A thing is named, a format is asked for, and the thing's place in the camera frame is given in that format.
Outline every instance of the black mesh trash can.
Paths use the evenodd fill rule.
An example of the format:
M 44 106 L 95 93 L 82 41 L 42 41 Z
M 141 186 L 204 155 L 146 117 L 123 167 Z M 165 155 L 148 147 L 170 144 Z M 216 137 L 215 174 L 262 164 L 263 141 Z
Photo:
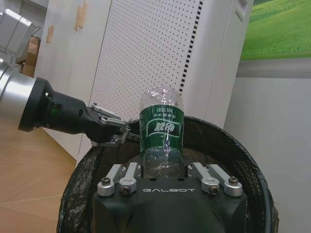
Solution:
M 139 133 L 139 122 L 130 123 Z M 139 155 L 139 143 L 117 148 L 92 148 L 74 170 L 64 191 L 57 223 L 58 233 L 91 233 L 92 195 L 113 164 L 126 164 Z M 268 184 L 248 151 L 231 135 L 208 122 L 185 117 L 183 156 L 196 162 L 217 163 L 234 175 L 248 197 L 248 233 L 277 233 L 278 212 Z

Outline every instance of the cardboard box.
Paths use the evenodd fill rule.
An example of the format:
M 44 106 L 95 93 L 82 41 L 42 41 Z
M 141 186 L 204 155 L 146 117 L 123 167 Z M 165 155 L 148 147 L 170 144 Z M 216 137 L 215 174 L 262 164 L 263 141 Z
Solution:
M 33 77 L 35 74 L 35 65 L 37 64 L 38 53 L 40 48 L 40 38 L 31 37 L 25 64 L 23 65 L 22 74 Z

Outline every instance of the clear plastic bottle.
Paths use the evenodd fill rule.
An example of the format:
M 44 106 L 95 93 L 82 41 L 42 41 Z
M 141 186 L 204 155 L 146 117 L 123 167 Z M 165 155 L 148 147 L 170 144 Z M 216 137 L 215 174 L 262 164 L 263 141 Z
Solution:
M 180 177 L 183 142 L 183 102 L 170 87 L 157 86 L 140 100 L 140 153 L 144 177 Z

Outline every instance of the screw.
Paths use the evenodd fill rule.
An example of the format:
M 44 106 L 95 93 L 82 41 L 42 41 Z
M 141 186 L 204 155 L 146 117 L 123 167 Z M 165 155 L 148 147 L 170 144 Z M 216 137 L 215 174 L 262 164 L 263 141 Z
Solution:
M 218 194 L 218 188 L 217 187 L 209 187 L 209 192 L 211 195 Z
M 106 186 L 110 184 L 110 178 L 109 177 L 104 177 L 102 178 L 102 185 Z
M 234 176 L 231 176 L 228 180 L 229 184 L 237 184 L 239 180 L 235 178 Z
M 124 186 L 121 190 L 121 193 L 125 196 L 130 195 L 131 194 L 131 189 L 128 186 Z

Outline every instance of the metal bracket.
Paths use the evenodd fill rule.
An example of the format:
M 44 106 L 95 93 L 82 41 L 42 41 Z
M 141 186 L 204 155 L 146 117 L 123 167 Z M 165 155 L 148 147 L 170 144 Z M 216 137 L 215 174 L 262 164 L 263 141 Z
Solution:
M 130 133 L 131 129 L 128 127 L 126 121 L 121 120 L 121 117 L 115 113 L 106 110 L 102 107 L 97 106 L 97 103 L 91 104 L 93 111 L 98 113 L 100 120 L 99 122 L 103 125 L 111 125 L 119 128 L 119 131 L 122 132 L 121 135 L 114 135 L 111 142 L 107 143 L 96 143 L 91 142 L 92 146 L 95 147 L 117 147 L 119 144 L 125 143 L 127 139 L 134 141 L 139 141 L 139 135 Z
M 101 197 L 108 197 L 115 193 L 115 183 L 124 176 L 126 169 L 121 164 L 114 164 L 107 176 L 97 184 L 97 194 Z
M 138 163 L 130 163 L 125 176 L 119 181 L 122 194 L 130 195 L 137 190 L 137 182 L 134 177 L 139 174 L 141 175 L 141 167 L 138 166 Z
M 239 197 L 243 193 L 242 184 L 235 177 L 230 177 L 224 170 L 222 170 L 217 164 L 211 164 L 208 167 L 208 172 L 211 176 L 217 178 L 224 192 L 232 197 Z
M 204 192 L 210 195 L 217 195 L 219 193 L 219 180 L 211 177 L 201 163 L 191 163 L 188 166 L 188 175 L 190 177 L 197 177 L 201 181 L 201 189 Z

